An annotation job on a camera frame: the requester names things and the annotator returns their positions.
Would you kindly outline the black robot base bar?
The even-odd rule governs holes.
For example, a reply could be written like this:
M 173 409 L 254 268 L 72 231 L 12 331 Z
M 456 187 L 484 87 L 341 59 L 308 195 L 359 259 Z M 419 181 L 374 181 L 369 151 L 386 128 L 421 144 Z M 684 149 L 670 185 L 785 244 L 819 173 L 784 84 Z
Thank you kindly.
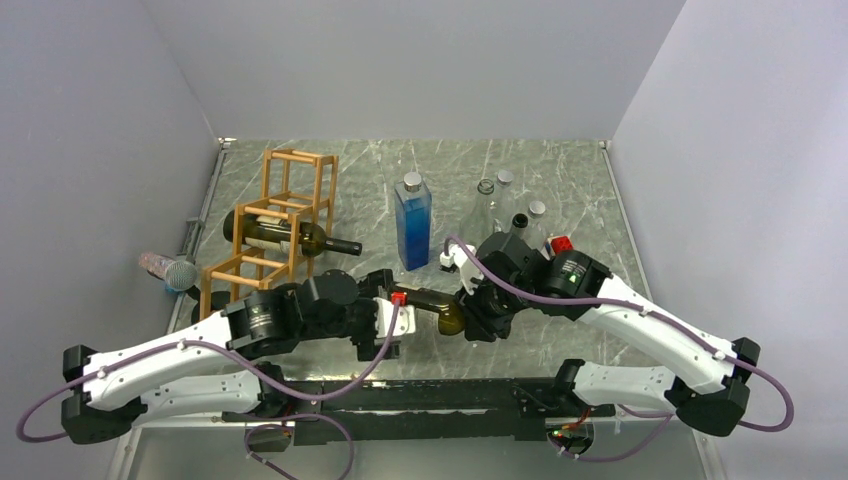
M 579 406 L 551 378 L 367 381 L 334 399 L 292 399 L 281 414 L 323 414 L 357 441 L 509 437 L 543 441 L 549 429 L 614 416 Z

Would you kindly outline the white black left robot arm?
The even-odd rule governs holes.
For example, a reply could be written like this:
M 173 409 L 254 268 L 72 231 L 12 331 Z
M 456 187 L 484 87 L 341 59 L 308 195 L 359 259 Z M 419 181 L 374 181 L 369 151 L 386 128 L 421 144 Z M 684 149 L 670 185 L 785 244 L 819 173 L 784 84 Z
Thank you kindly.
M 135 347 L 68 348 L 71 393 L 61 425 L 72 442 L 105 442 L 161 418 L 226 412 L 264 420 L 322 395 L 284 382 L 272 358 L 307 341 L 347 339 L 368 371 L 399 353 L 416 312 L 392 289 L 389 270 L 356 280 L 330 270 L 302 283 L 257 290 L 185 329 Z

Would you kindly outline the dark green wine bottle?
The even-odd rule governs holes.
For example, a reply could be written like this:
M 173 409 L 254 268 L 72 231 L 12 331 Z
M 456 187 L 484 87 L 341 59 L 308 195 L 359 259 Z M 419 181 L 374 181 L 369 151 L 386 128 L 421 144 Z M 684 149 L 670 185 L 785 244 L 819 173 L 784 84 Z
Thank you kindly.
M 294 243 L 292 226 L 287 220 L 245 213 L 240 225 L 243 245 L 288 254 Z M 299 253 L 307 258 L 324 252 L 360 256 L 363 250 L 361 243 L 331 237 L 322 227 L 311 222 L 299 223 L 297 238 Z

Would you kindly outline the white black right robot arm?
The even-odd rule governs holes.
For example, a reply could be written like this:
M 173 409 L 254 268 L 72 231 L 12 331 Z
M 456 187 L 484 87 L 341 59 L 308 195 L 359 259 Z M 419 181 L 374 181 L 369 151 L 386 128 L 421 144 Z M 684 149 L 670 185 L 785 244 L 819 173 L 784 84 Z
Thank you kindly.
M 587 254 L 566 248 L 548 258 L 514 234 L 496 232 L 479 250 L 447 241 L 440 266 L 460 274 L 455 298 L 470 341 L 505 339 L 517 313 L 535 310 L 608 332 L 656 361 L 654 367 L 614 367 L 564 360 L 551 388 L 562 414 L 641 407 L 718 437 L 741 425 L 750 369 L 760 354 L 756 342 L 710 335 L 648 301 Z

